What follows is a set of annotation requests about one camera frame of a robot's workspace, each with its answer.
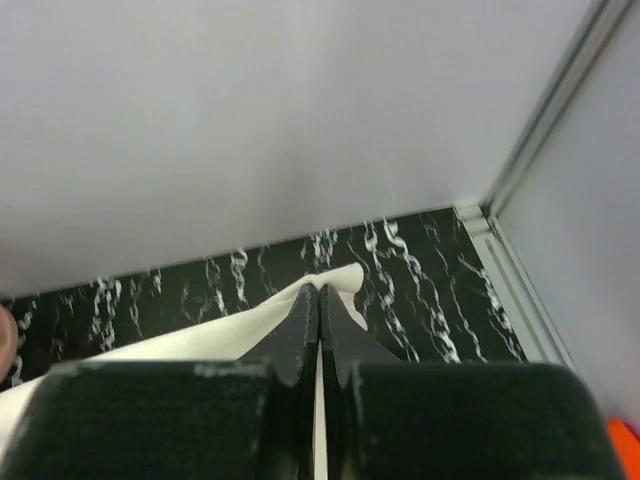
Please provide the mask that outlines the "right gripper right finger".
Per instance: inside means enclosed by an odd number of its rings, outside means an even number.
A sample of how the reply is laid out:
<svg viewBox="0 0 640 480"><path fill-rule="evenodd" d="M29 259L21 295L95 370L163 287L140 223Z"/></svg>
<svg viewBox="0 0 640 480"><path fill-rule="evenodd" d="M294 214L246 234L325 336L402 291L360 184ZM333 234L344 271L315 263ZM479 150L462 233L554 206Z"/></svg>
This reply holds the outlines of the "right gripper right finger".
<svg viewBox="0 0 640 480"><path fill-rule="evenodd" d="M548 363L407 363L319 295L332 479L619 479L586 385Z"/></svg>

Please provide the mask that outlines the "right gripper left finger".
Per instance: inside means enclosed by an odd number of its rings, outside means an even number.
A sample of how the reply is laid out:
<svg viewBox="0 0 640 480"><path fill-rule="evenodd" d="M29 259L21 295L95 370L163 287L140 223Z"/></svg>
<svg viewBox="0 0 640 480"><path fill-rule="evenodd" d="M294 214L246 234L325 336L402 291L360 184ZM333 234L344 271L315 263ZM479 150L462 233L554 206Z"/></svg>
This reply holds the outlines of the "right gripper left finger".
<svg viewBox="0 0 640 480"><path fill-rule="evenodd" d="M318 293L235 361L73 363L35 389L5 479L309 479Z"/></svg>

